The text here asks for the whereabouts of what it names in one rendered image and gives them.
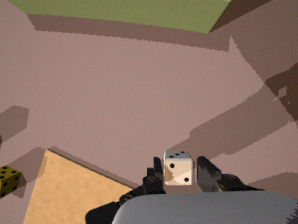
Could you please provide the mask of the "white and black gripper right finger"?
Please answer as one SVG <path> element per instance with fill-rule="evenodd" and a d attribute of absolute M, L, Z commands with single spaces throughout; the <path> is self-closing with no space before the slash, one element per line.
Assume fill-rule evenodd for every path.
<path fill-rule="evenodd" d="M 263 190 L 244 185 L 235 175 L 222 171 L 204 156 L 197 158 L 197 183 L 203 192 Z"/>

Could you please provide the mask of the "tan square mat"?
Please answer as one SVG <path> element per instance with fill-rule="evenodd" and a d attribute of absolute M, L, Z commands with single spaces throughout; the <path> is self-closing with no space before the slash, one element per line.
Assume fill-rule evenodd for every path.
<path fill-rule="evenodd" d="M 23 224 L 85 224 L 85 214 L 134 187 L 46 149 Z"/>

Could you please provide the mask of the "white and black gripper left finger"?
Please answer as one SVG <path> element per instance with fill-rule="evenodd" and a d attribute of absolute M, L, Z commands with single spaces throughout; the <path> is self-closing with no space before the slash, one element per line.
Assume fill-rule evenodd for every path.
<path fill-rule="evenodd" d="M 110 202 L 88 211 L 85 224 L 112 224 L 118 209 L 129 199 L 151 194 L 166 194 L 163 189 L 163 170 L 160 158 L 153 157 L 153 167 L 147 168 L 147 176 L 143 178 L 143 185 L 125 193 L 118 202 Z"/>

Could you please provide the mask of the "white die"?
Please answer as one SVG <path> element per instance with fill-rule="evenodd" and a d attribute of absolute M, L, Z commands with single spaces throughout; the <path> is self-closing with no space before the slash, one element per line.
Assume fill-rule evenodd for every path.
<path fill-rule="evenodd" d="M 164 177 L 167 185 L 191 185 L 193 160 L 186 151 L 164 152 Z"/>

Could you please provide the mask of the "yellow die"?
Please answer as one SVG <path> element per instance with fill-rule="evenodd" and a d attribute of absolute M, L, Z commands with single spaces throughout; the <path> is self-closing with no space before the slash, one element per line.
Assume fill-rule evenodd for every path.
<path fill-rule="evenodd" d="M 0 199 L 17 190 L 21 172 L 9 167 L 0 167 Z"/>

